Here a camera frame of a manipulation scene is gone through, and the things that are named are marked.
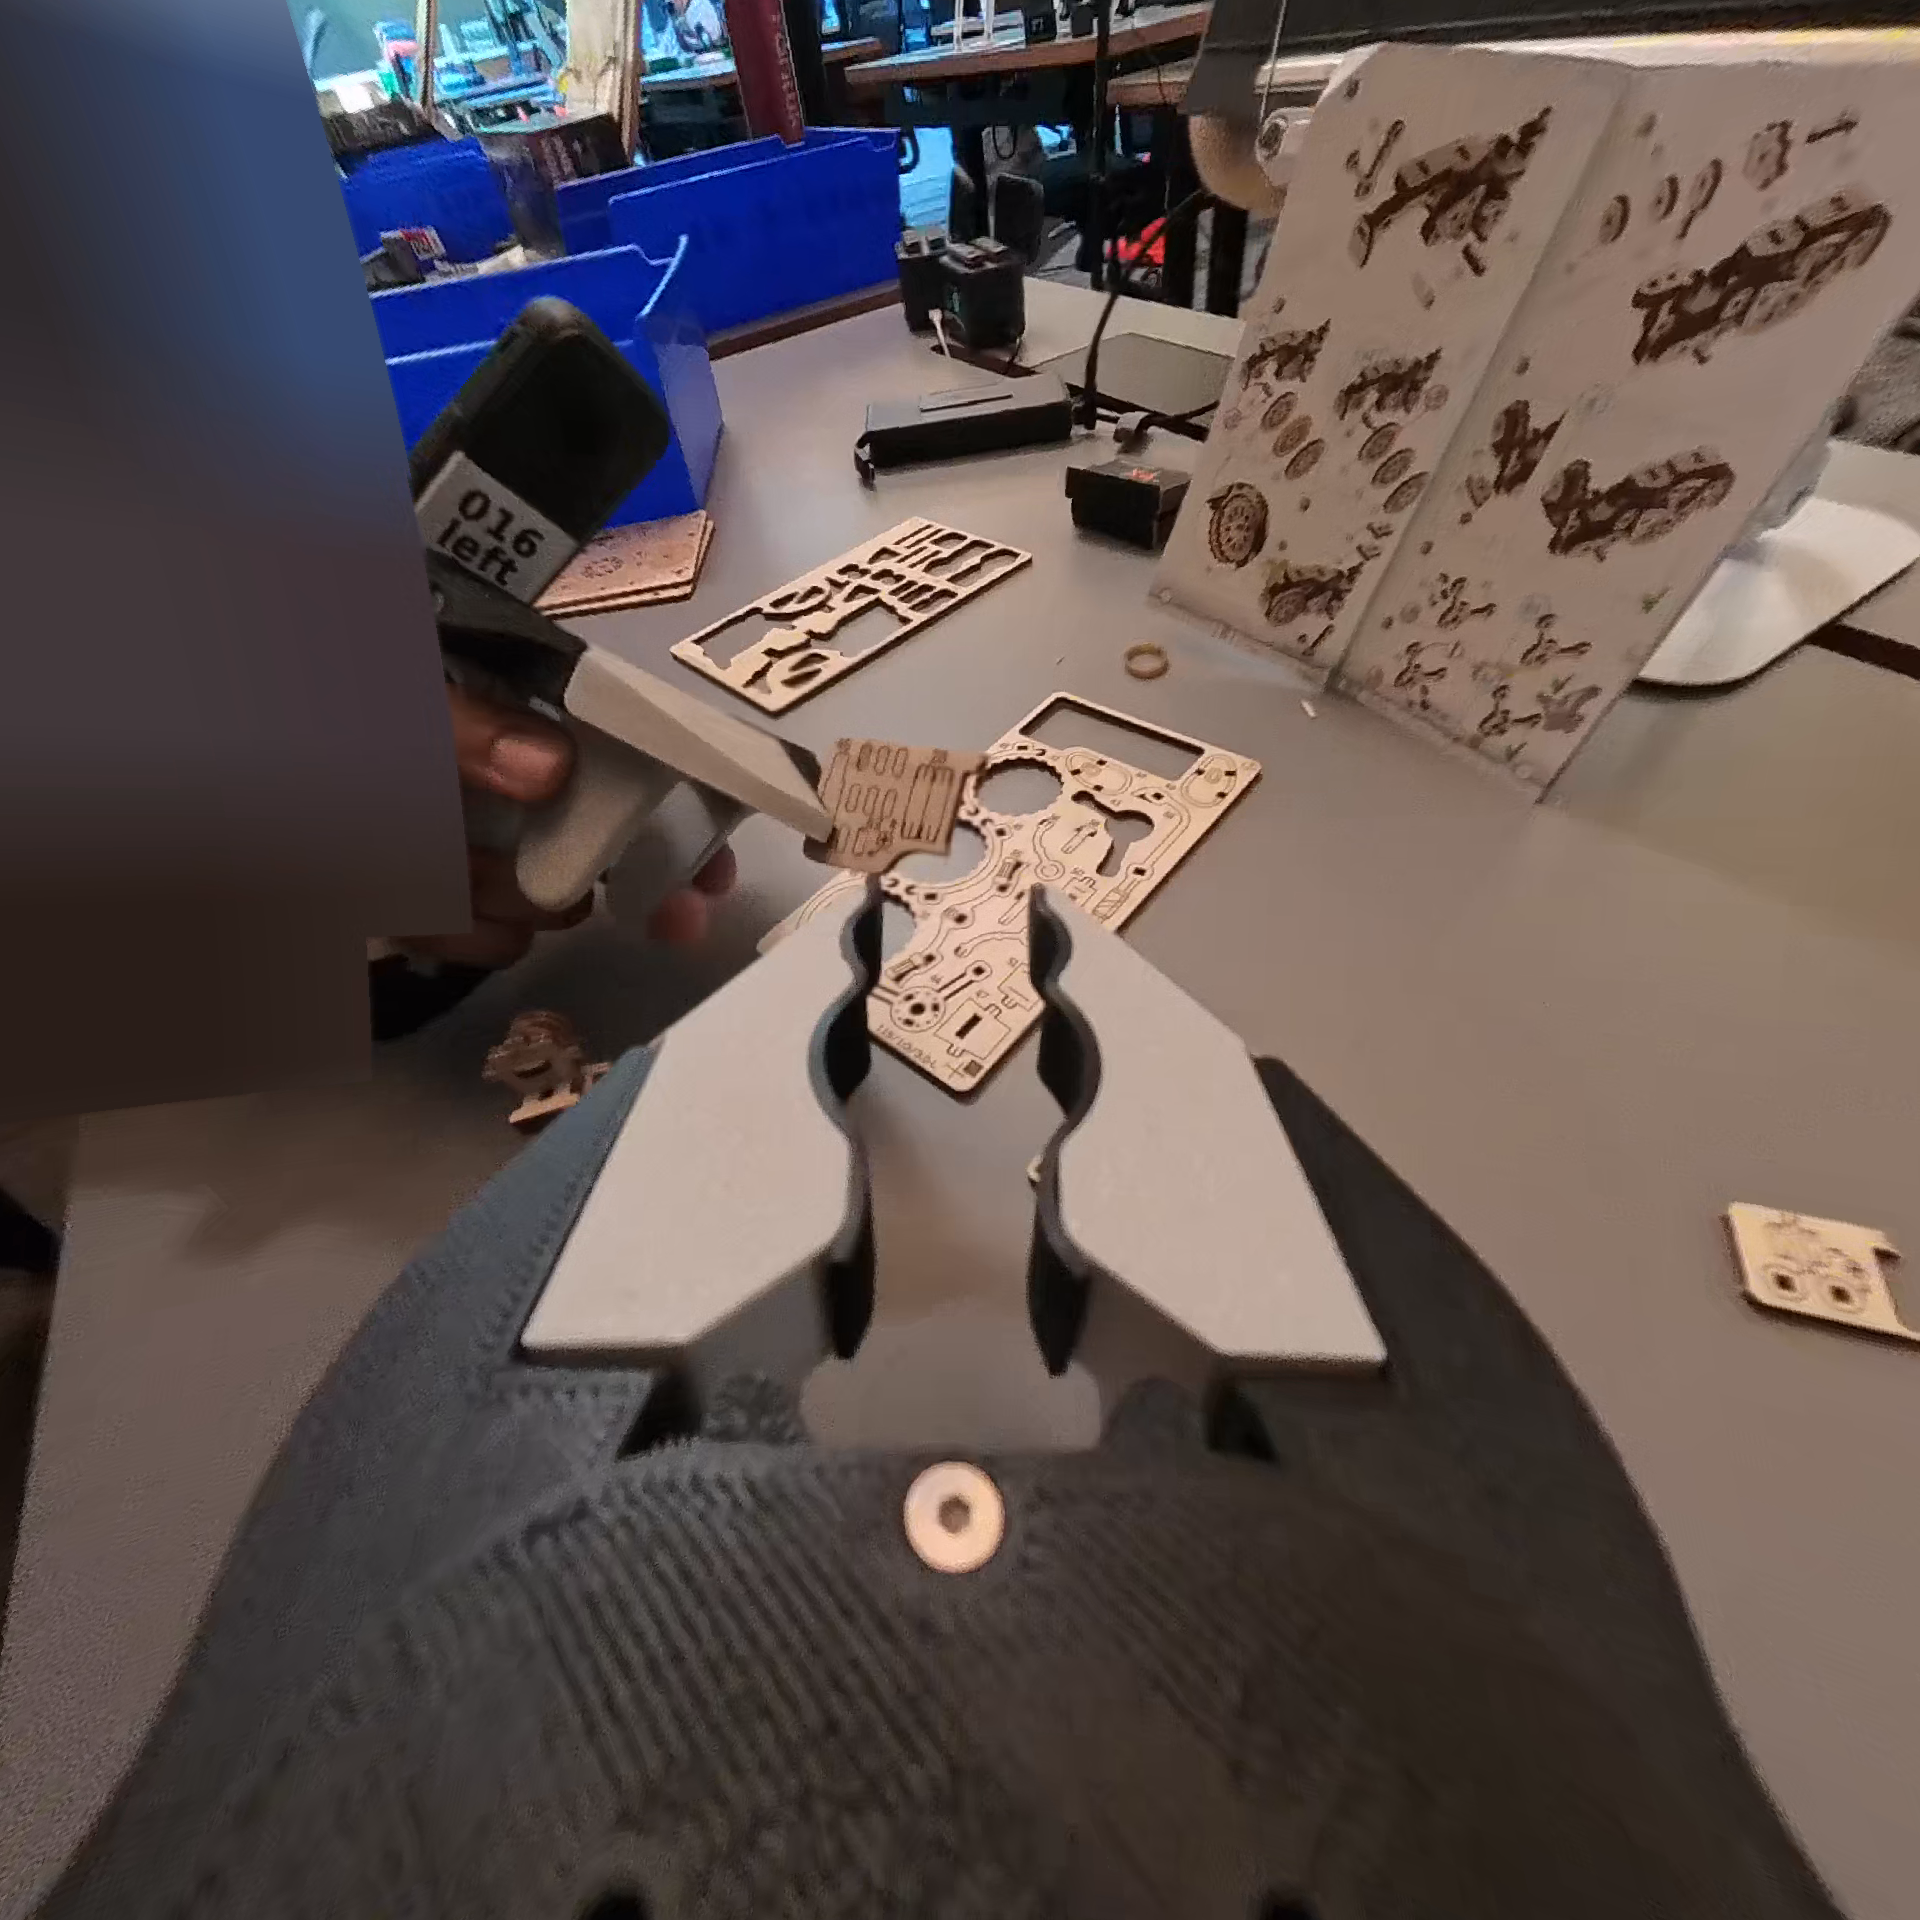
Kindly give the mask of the long blue plastic bin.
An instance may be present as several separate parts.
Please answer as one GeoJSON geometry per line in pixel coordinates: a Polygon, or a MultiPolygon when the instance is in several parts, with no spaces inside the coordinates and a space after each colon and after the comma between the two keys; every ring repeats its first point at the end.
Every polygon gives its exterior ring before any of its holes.
{"type": "Polygon", "coordinates": [[[569,254],[678,258],[708,336],[897,286],[901,147],[881,127],[810,127],[631,166],[556,191],[569,254]]]}

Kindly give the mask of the small rectangular wooden piece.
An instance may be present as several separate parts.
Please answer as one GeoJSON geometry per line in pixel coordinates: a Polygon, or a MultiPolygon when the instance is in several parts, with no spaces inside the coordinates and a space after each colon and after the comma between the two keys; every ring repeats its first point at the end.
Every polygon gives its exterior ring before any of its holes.
{"type": "Polygon", "coordinates": [[[1880,1230],[1749,1202],[1724,1221],[1752,1309],[1918,1344],[1891,1282],[1900,1253],[1880,1230]]]}

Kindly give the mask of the dark red box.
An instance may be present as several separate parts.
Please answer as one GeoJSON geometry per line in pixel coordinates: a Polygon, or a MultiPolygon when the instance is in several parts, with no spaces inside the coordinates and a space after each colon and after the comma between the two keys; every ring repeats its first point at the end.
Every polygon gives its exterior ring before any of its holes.
{"type": "Polygon", "coordinates": [[[739,113],[753,139],[800,146],[805,105],[781,2],[725,2],[739,113]]]}

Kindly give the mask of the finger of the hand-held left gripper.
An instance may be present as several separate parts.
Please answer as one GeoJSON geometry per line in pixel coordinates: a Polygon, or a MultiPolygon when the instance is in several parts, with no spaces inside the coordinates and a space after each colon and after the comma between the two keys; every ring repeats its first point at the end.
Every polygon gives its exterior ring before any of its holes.
{"type": "Polygon", "coordinates": [[[778,732],[720,714],[599,650],[581,655],[561,692],[561,705],[578,724],[688,785],[757,812],[806,840],[832,839],[816,758],[778,732]]]}

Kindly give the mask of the small slotted wooden puzzle panel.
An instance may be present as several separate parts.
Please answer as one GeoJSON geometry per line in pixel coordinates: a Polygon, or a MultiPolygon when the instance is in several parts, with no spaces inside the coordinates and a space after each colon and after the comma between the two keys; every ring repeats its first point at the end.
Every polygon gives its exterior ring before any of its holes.
{"type": "Polygon", "coordinates": [[[983,752],[840,737],[819,779],[826,839],[805,853],[854,875],[885,875],[901,861],[947,853],[962,802],[987,769],[983,752]]]}

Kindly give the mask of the printed instruction booklet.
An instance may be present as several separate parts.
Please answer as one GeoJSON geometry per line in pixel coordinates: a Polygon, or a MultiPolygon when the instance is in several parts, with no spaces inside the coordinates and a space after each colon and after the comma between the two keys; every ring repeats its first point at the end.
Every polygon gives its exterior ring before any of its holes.
{"type": "Polygon", "coordinates": [[[1150,596],[1546,791],[1916,300],[1916,43],[1382,45],[1150,596]]]}

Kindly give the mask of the blue plastic bin notched wall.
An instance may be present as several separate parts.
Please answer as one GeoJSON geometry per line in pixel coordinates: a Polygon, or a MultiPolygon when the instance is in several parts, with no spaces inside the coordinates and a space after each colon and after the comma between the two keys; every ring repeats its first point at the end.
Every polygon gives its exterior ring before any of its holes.
{"type": "Polygon", "coordinates": [[[485,351],[535,298],[575,306],[658,397],[671,445],[626,495],[612,523],[695,515],[708,504],[725,419],[708,335],[688,277],[688,237],[617,247],[532,268],[446,277],[371,298],[403,443],[425,427],[485,351]]]}

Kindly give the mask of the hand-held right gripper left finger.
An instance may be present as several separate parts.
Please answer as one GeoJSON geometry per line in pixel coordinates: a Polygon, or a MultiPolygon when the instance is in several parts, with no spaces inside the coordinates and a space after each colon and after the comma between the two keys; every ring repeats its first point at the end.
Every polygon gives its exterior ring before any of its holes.
{"type": "Polygon", "coordinates": [[[535,1362],[814,1370],[875,1314],[851,1113],[882,894],[861,881],[667,1028],[522,1331],[535,1362]]]}

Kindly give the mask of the dark engraved wooden sheet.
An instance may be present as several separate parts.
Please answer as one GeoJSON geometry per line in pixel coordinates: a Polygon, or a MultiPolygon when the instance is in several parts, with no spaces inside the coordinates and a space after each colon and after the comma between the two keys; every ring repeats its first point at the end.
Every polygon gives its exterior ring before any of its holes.
{"type": "Polygon", "coordinates": [[[562,568],[535,608],[562,619],[685,603],[710,542],[708,512],[609,526],[562,568]]]}

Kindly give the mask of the brown roll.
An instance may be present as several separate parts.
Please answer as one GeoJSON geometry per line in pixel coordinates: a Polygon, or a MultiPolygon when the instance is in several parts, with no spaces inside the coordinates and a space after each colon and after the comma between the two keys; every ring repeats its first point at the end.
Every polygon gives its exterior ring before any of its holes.
{"type": "Polygon", "coordinates": [[[1188,113],[1188,152],[1199,188],[1221,206],[1279,218],[1298,163],[1288,116],[1240,124],[1214,113],[1188,113]]]}

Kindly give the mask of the black battery charger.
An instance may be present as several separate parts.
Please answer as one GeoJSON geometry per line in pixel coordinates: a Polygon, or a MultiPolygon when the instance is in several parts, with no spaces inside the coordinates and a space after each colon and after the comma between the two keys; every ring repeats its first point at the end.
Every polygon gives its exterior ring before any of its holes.
{"type": "Polygon", "coordinates": [[[894,258],[908,333],[977,362],[1011,365],[1021,354],[1028,258],[1017,249],[910,232],[894,258]]]}

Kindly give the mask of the partly built wooden model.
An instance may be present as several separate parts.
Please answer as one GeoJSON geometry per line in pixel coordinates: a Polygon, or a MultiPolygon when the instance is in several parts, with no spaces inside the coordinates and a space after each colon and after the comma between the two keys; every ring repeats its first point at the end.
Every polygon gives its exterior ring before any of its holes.
{"type": "Polygon", "coordinates": [[[548,1011],[518,1012],[483,1064],[483,1079],[511,1097],[516,1134],[535,1134],[578,1107],[607,1073],[607,1063],[588,1060],[581,1030],[548,1011]]]}

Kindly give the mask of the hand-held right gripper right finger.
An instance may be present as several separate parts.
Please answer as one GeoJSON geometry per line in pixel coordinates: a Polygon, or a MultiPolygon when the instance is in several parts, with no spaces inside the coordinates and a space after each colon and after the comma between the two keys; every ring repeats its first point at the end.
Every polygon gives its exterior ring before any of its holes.
{"type": "Polygon", "coordinates": [[[1216,1379],[1377,1374],[1386,1347],[1250,1044],[1054,888],[1031,894],[1038,1070],[1028,1319],[1070,1370],[1121,1303],[1216,1379]]]}

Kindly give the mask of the small blue plastic bin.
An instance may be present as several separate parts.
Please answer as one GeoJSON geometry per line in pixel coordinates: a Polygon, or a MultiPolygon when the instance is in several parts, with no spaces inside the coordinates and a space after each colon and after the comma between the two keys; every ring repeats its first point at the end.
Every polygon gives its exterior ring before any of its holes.
{"type": "Polygon", "coordinates": [[[474,135],[371,155],[347,174],[341,191],[362,255],[379,252],[387,234],[408,229],[430,229],[446,258],[462,265],[516,241],[502,180],[474,135]]]}

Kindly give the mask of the wooden puzzle sheet round holes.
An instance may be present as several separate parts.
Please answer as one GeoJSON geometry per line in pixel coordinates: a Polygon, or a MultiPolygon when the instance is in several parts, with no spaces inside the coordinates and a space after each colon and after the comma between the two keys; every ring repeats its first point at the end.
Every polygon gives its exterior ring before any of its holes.
{"type": "Polygon", "coordinates": [[[971,1097],[1038,1028],[1028,925],[1038,886],[1119,933],[1252,797],[1262,763],[1057,692],[1007,727],[968,783],[957,839],[971,858],[882,897],[908,922],[867,997],[878,1044],[971,1097]]]}

